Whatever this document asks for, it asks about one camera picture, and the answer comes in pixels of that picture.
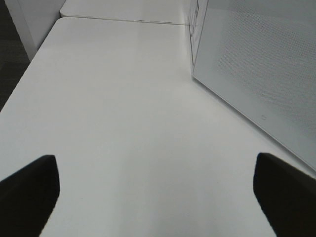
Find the white table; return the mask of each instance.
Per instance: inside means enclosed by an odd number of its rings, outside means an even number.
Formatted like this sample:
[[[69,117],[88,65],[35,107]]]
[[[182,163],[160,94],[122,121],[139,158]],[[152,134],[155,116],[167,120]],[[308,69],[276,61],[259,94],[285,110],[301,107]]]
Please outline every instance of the white table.
[[[66,0],[62,16],[188,24],[190,0]]]
[[[41,236],[275,236],[252,191],[257,154],[315,174],[192,80],[186,31],[57,21],[0,113],[0,179],[57,157]]]

